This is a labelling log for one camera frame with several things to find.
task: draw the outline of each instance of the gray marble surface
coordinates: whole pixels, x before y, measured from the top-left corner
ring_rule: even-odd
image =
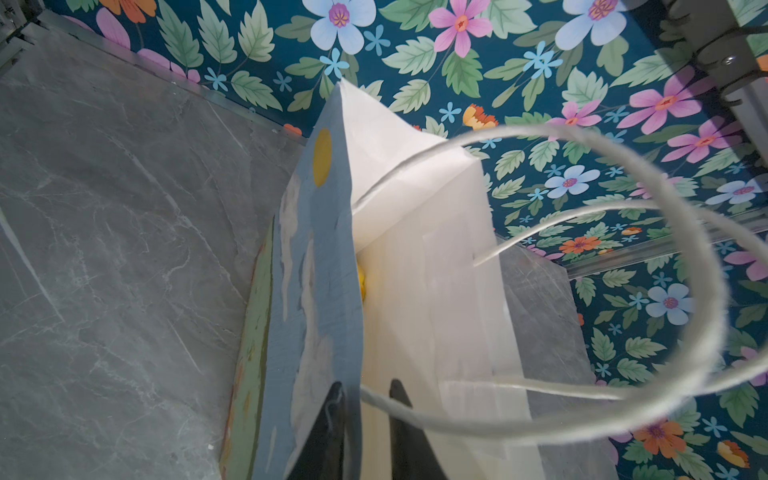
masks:
[[[0,478],[219,478],[301,146],[67,35],[0,77]]]
[[[590,385],[594,374],[576,305],[562,266],[520,247],[501,255],[502,278],[525,378]],[[528,392],[531,416],[573,411],[593,401]],[[550,480],[617,479],[607,439],[569,445],[541,445]]]

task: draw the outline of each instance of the orange flower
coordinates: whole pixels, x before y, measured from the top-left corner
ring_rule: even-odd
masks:
[[[472,127],[472,130],[481,130],[483,128],[498,127],[498,121],[493,115],[483,113],[483,108],[475,104],[469,105],[464,110],[464,125]]]
[[[718,443],[717,453],[737,467],[750,467],[750,458],[746,456],[746,453],[744,453],[744,451],[735,442],[731,442],[730,440],[723,440],[722,442]]]
[[[142,10],[144,10],[144,13],[147,15],[154,17],[154,11],[157,10],[157,4],[154,2],[154,0],[99,0],[101,4],[107,8],[109,8],[112,13],[115,15],[120,14],[120,7],[125,10],[125,15],[128,17],[128,20],[132,21],[133,23],[146,23],[147,19],[144,17],[144,14],[141,13]]]
[[[292,133],[294,133],[296,135],[299,135],[301,137],[301,128],[294,127],[291,124],[285,124],[285,125],[283,125],[283,128],[285,128],[289,132],[292,132]]]
[[[678,452],[685,452],[685,440],[677,435],[683,435],[683,429],[677,422],[662,419],[633,433],[634,439],[643,442],[643,447],[656,455],[659,450],[665,458],[675,458]]]
[[[568,240],[560,247],[563,253],[583,253],[586,250],[593,250],[597,245],[603,243],[597,237],[579,237],[575,240]]]

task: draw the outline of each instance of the yellow object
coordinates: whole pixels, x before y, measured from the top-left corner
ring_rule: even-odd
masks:
[[[313,171],[315,174],[315,185],[322,187],[328,174],[331,171],[331,157],[333,156],[333,143],[331,142],[331,131],[324,128],[317,135],[315,141],[315,157],[313,162]]]
[[[360,281],[360,296],[362,300],[366,299],[366,274],[360,268],[360,264],[357,264],[357,279]]]

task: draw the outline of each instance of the small blue flower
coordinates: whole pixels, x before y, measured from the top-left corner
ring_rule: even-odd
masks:
[[[717,250],[720,255],[726,255],[730,252],[735,252],[736,247],[733,246],[733,242],[731,240],[728,240],[727,242],[715,243],[715,250]]]
[[[610,176],[611,178],[621,175],[624,172],[624,167],[611,167],[608,170],[608,173],[606,175]]]
[[[739,476],[739,471],[735,468],[732,468],[731,470],[726,470],[725,467],[723,467],[721,464],[717,464],[717,468],[720,470],[719,472],[715,472],[715,475],[718,478],[722,478],[723,480],[737,480],[736,477]]]
[[[642,292],[637,292],[634,295],[630,295],[629,298],[630,298],[630,300],[632,300],[631,302],[629,302],[629,304],[630,305],[635,305],[638,310],[642,310],[643,309],[643,303],[649,303],[650,302],[649,299],[643,298],[643,293]]]
[[[341,52],[339,52],[339,49],[338,48],[334,48],[331,51],[331,58],[328,58],[325,55],[320,57],[320,61],[322,63],[328,65],[326,67],[326,70],[323,72],[324,74],[326,74],[327,76],[330,77],[331,76],[331,72],[333,72],[334,74],[336,74],[336,78],[341,80],[341,71],[339,71],[339,69],[340,68],[341,69],[349,68],[349,64],[347,62],[345,62],[344,60],[339,61],[339,57],[340,56],[341,56]]]
[[[456,121],[456,118],[454,117],[454,115],[458,115],[462,113],[462,109],[453,108],[453,102],[450,101],[448,102],[448,106],[446,108],[441,108],[440,110],[438,110],[438,112],[443,114],[442,117],[440,118],[440,121],[445,121],[445,119],[448,119],[449,122],[453,123]]]
[[[219,87],[221,87],[222,90],[229,91],[229,88],[224,84],[224,82],[227,81],[227,76],[225,74],[216,75],[216,72],[211,67],[208,67],[208,73],[210,75],[205,75],[205,79],[214,83],[214,90],[218,90]]]
[[[626,130],[622,130],[615,135],[609,131],[608,133],[605,134],[605,136],[610,138],[611,141],[614,142],[615,144],[623,144],[624,139],[622,137],[626,134],[627,134]]]
[[[547,178],[553,177],[554,175],[557,175],[558,177],[560,177],[560,170],[563,170],[564,168],[565,168],[565,165],[561,165],[560,167],[558,167],[557,165],[552,164],[552,166],[549,167],[548,170],[544,170],[544,173],[547,174]]]
[[[619,123],[622,117],[626,117],[627,115],[629,115],[628,111],[624,111],[626,110],[626,108],[627,108],[626,105],[622,105],[616,111],[609,111],[608,113],[605,114],[605,120],[603,120],[603,123],[606,124],[609,121],[612,121],[615,124]]]
[[[502,141],[501,138],[492,138],[491,140],[483,141],[482,143],[482,150],[485,150],[486,148],[496,148],[496,142]]]
[[[528,194],[528,196],[531,198],[531,200],[544,200],[544,194],[549,192],[549,190],[542,190],[541,188],[537,188],[536,190],[533,190],[532,194]]]
[[[728,167],[728,170],[725,170],[725,171],[727,174],[738,174],[745,168],[746,168],[745,164],[738,163],[738,164],[731,165],[730,167]]]
[[[712,435],[715,435],[715,437],[720,437],[720,432],[727,432],[728,428],[725,427],[725,425],[718,425],[717,419],[714,417],[710,418],[710,421],[708,422],[705,419],[701,419],[701,421],[706,425],[704,427],[705,432],[712,432]]]
[[[366,51],[371,51],[374,48],[376,49],[376,54],[381,57],[382,56],[382,47],[389,47],[391,44],[389,43],[389,40],[385,40],[382,38],[382,34],[384,33],[384,25],[377,25],[376,26],[376,36],[373,35],[370,31],[363,32],[363,35],[365,35],[366,38],[371,42],[368,45],[366,45]]]
[[[523,54],[524,57],[530,60],[530,62],[523,67],[523,71],[528,71],[531,67],[536,70],[531,78],[539,78],[541,77],[541,74],[544,74],[545,78],[550,78],[552,76],[552,69],[550,67],[559,67],[563,64],[562,59],[552,61],[554,51],[550,50],[547,53],[544,53],[544,47],[546,45],[547,42],[542,40],[538,43],[535,53],[533,51],[526,51]]]
[[[293,79],[290,77],[290,75],[283,77],[283,74],[281,74],[280,72],[277,72],[277,78],[273,79],[272,81],[280,86],[280,91],[283,91],[283,90],[293,91],[290,85],[288,85],[291,80]]]
[[[611,372],[608,372],[608,364],[607,363],[598,363],[598,367],[594,369],[595,373],[599,373],[601,378],[605,378],[606,375],[612,376],[613,374]]]
[[[659,285],[661,288],[667,288],[667,283],[672,281],[671,276],[665,276],[664,272],[659,272],[658,275],[653,275],[654,285]]]

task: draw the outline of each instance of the yellow circle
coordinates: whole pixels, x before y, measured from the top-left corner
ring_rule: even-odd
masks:
[[[331,143],[331,132],[324,128],[317,135],[315,141],[315,158],[313,170],[315,174],[315,185],[321,187],[328,180],[328,174],[331,171],[331,157],[333,156],[333,147]]]

